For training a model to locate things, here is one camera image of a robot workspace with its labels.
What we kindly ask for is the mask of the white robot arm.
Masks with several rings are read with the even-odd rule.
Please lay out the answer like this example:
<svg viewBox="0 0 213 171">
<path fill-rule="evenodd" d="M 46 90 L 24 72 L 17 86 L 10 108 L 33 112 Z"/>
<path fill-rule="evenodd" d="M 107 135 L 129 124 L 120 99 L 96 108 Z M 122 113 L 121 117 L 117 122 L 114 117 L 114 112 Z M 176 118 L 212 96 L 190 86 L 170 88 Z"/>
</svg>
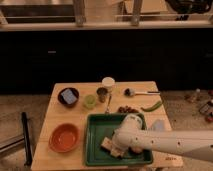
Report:
<svg viewBox="0 0 213 171">
<path fill-rule="evenodd" d="M 138 115 L 127 114 L 114 130 L 112 146 L 121 151 L 139 147 L 213 163 L 213 131 L 156 131 L 142 126 Z"/>
</svg>

